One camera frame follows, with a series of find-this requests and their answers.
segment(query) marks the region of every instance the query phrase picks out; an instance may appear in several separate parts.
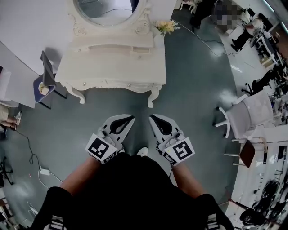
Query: drawer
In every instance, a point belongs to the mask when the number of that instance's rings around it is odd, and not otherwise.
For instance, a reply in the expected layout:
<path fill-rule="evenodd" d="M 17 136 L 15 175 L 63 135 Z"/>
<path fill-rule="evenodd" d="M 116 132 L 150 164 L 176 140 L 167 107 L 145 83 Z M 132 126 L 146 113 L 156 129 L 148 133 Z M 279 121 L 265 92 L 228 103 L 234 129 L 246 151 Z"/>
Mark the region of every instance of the drawer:
<path fill-rule="evenodd" d="M 147 92 L 153 86 L 153 84 L 128 83 L 117 80 L 69 81 L 68 84 L 80 91 L 89 88 L 126 88 L 137 93 Z"/>

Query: carved table leg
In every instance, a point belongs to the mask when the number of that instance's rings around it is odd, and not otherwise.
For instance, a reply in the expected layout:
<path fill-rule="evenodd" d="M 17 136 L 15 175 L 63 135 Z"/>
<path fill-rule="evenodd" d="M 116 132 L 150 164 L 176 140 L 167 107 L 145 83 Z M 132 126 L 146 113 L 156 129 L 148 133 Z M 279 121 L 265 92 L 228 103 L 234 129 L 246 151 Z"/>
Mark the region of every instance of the carved table leg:
<path fill-rule="evenodd" d="M 154 84 L 152 89 L 151 89 L 151 95 L 148 98 L 148 107 L 153 108 L 154 104 L 152 101 L 154 101 L 158 96 L 159 96 L 159 91 L 162 88 L 161 85 L 159 84 Z"/>
<path fill-rule="evenodd" d="M 74 95 L 75 97 L 80 98 L 80 104 L 84 104 L 84 103 L 85 103 L 85 97 L 84 97 L 84 95 L 83 95 L 82 93 L 80 93 L 78 90 L 74 89 L 74 88 L 73 88 L 71 85 L 69 85 L 69 84 L 65 84 L 64 86 L 66 87 L 67 91 L 68 91 L 70 94 Z"/>

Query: gray floor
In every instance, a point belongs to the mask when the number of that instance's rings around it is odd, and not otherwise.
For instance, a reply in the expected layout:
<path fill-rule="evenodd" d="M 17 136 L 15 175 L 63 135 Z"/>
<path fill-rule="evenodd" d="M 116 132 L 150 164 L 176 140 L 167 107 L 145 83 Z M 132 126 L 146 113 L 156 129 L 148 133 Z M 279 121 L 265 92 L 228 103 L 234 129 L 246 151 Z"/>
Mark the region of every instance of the gray floor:
<path fill-rule="evenodd" d="M 189 26 L 186 9 L 172 16 Z M 207 18 L 198 31 L 204 40 L 220 40 Z M 211 42 L 212 47 L 223 47 Z M 110 116 L 133 114 L 134 127 L 124 144 L 130 154 L 142 146 L 149 147 L 149 156 L 169 173 L 170 165 L 155 150 L 156 139 L 149 126 L 148 115 L 162 114 L 173 118 L 190 140 L 196 155 L 187 160 L 195 177 L 217 202 L 227 200 L 225 188 L 232 191 L 237 167 L 225 151 L 237 153 L 239 146 L 231 138 L 223 138 L 225 128 L 214 128 L 212 122 L 221 119 L 216 106 L 228 108 L 236 94 L 236 87 L 227 56 L 217 57 L 193 34 L 184 28 L 165 37 L 167 84 L 155 100 L 154 108 L 147 107 L 150 93 L 134 93 L 124 89 L 92 88 L 85 92 L 86 103 L 68 95 L 67 100 L 56 94 L 50 96 L 52 110 L 41 105 L 35 109 L 22 107 L 23 117 L 18 131 L 28 136 L 40 164 L 60 179 L 88 157 L 84 148 L 93 132 Z M 0 151 L 13 167 L 15 185 L 6 185 L 4 192 L 19 221 L 32 220 L 27 201 L 40 209 L 47 189 L 40 184 L 37 162 L 29 164 L 31 153 L 27 139 L 8 131 L 8 139 L 1 142 Z M 47 186 L 58 186 L 53 176 L 41 176 Z"/>

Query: blue chair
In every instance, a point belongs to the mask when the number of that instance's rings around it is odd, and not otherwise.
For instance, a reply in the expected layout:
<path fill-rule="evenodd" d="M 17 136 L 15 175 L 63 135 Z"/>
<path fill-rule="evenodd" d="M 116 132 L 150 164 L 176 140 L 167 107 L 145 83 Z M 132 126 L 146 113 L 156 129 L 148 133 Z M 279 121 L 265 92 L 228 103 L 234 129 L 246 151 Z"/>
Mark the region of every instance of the blue chair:
<path fill-rule="evenodd" d="M 49 59 L 47 58 L 44 51 L 42 51 L 42 55 L 41 55 L 40 59 L 43 62 L 44 72 L 43 72 L 43 75 L 40 75 L 33 82 L 35 101 L 36 101 L 36 103 L 39 103 L 39 104 L 43 105 L 44 107 L 51 109 L 51 107 L 49 107 L 46 104 L 41 102 L 41 100 L 43 98 L 48 96 L 51 92 L 55 92 L 56 94 L 58 94 L 59 96 L 65 98 L 65 99 L 67 99 L 67 97 L 60 94 L 58 91 L 55 90 L 56 83 L 55 83 L 54 78 L 55 78 L 56 74 L 53 74 L 52 65 L 51 65 L 51 63 L 50 63 Z M 41 82 L 43 82 L 44 86 L 49 88 L 49 92 L 46 95 L 43 95 L 39 92 L 38 87 L 39 87 Z"/>

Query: round mirror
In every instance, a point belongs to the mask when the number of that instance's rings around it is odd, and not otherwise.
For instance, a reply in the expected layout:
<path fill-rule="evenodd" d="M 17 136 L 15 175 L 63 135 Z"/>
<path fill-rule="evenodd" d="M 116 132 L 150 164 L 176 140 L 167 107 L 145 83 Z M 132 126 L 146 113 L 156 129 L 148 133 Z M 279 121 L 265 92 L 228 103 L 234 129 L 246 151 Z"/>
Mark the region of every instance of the round mirror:
<path fill-rule="evenodd" d="M 113 26 L 126 21 L 139 0 L 75 0 L 80 13 L 93 23 Z"/>

